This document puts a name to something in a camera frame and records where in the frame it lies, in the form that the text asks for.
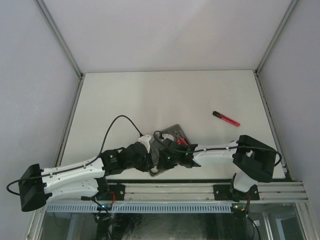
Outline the red black pliers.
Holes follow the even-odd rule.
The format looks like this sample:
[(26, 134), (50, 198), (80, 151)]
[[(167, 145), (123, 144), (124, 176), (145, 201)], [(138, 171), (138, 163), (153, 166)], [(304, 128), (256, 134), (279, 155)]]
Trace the red black pliers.
[(184, 147), (187, 147), (189, 145), (188, 142), (186, 141), (186, 139), (184, 137), (182, 137), (178, 131), (174, 131), (174, 136), (176, 138), (176, 143), (178, 145), (181, 145)]

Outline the grey plastic tool case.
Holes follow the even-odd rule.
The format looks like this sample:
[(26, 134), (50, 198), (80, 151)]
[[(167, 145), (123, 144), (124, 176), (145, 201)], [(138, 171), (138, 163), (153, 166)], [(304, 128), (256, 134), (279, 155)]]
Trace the grey plastic tool case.
[(149, 174), (155, 177), (176, 166), (191, 168), (193, 164), (187, 162), (185, 153), (189, 144), (179, 124), (154, 131), (151, 143), (151, 158), (154, 167), (149, 170)]

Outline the red black utility knife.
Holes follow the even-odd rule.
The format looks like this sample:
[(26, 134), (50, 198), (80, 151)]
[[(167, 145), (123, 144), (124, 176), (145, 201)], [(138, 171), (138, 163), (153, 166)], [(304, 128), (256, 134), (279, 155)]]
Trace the red black utility knife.
[(219, 113), (217, 111), (213, 111), (212, 115), (215, 116), (216, 118), (219, 118), (219, 119), (221, 119), (221, 120), (223, 120), (223, 121), (235, 126), (235, 127), (240, 127), (241, 126), (241, 124), (239, 122), (237, 122), (237, 121), (235, 121), (235, 120), (233, 120), (233, 119), (231, 119), (231, 118), (229, 118), (229, 117), (227, 117), (227, 116), (225, 116), (225, 115), (223, 115), (223, 114), (221, 114), (221, 113)]

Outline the black electrical tape roll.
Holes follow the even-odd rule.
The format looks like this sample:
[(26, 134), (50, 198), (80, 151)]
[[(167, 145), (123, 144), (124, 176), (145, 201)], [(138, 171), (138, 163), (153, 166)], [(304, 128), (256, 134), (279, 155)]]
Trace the black electrical tape roll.
[(154, 175), (156, 175), (156, 174), (159, 173), (159, 170), (158, 170), (157, 168), (152, 168), (152, 169), (149, 171), (149, 173), (150, 173), (152, 176), (154, 176)]

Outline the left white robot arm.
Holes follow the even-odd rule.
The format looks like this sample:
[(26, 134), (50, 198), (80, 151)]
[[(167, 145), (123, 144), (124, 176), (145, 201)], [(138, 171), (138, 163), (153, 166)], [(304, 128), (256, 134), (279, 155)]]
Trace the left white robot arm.
[(106, 150), (97, 157), (62, 167), (41, 168), (33, 164), (16, 180), (22, 212), (42, 208), (53, 200), (92, 198), (104, 200), (110, 188), (106, 177), (127, 169), (147, 172), (153, 167), (149, 143)]

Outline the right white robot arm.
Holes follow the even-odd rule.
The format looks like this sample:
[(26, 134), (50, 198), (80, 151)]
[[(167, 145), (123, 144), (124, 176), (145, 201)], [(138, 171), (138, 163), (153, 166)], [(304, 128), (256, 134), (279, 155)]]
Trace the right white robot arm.
[(223, 145), (185, 145), (178, 140), (164, 138), (156, 131), (155, 141), (161, 146), (157, 170), (166, 171), (177, 165), (186, 168), (232, 163), (239, 172), (232, 176), (229, 192), (235, 202), (249, 198), (251, 189), (258, 182), (270, 183), (274, 169), (282, 161), (282, 155), (274, 148), (248, 136), (240, 135), (237, 141)]

